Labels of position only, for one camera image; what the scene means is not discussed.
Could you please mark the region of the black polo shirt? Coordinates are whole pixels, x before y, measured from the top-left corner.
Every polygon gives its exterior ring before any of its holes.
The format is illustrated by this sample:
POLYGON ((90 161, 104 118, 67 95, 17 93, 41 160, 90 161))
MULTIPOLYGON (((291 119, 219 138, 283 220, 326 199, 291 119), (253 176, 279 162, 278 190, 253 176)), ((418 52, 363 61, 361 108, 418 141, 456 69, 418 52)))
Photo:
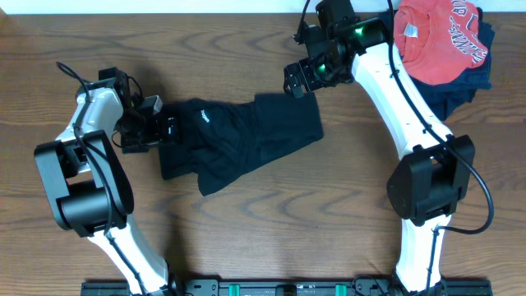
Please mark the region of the black polo shirt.
POLYGON ((323 138, 314 94, 258 94, 245 104, 190 99, 164 106, 178 140, 159 146, 165 180, 195 173, 202 195, 323 138))

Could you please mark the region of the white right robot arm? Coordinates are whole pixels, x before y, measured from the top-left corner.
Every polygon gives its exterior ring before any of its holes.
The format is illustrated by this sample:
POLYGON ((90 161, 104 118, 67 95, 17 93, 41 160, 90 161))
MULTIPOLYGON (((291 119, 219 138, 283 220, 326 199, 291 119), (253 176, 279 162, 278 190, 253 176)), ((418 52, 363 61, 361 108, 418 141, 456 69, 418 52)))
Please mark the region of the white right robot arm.
POLYGON ((391 33, 379 18, 355 16, 300 21, 293 39, 307 57, 284 68, 284 91, 302 97, 338 84, 358 83, 369 95, 394 142, 399 163, 387 196, 401 219, 399 260, 388 284, 357 280, 357 295, 484 295, 486 282, 446 280, 440 272, 445 234, 465 197, 474 144, 452 131, 424 102, 404 69, 391 33))

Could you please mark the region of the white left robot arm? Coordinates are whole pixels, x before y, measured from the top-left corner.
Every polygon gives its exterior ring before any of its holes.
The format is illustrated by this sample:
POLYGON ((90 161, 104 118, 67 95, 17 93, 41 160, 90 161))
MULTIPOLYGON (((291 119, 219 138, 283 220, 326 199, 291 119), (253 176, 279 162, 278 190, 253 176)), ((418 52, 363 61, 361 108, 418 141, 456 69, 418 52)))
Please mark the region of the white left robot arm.
POLYGON ((105 252, 126 278, 128 294, 182 295, 183 285, 132 214, 132 187, 110 142, 125 112, 115 87, 80 88, 71 121, 35 148, 35 163, 57 224, 105 252))

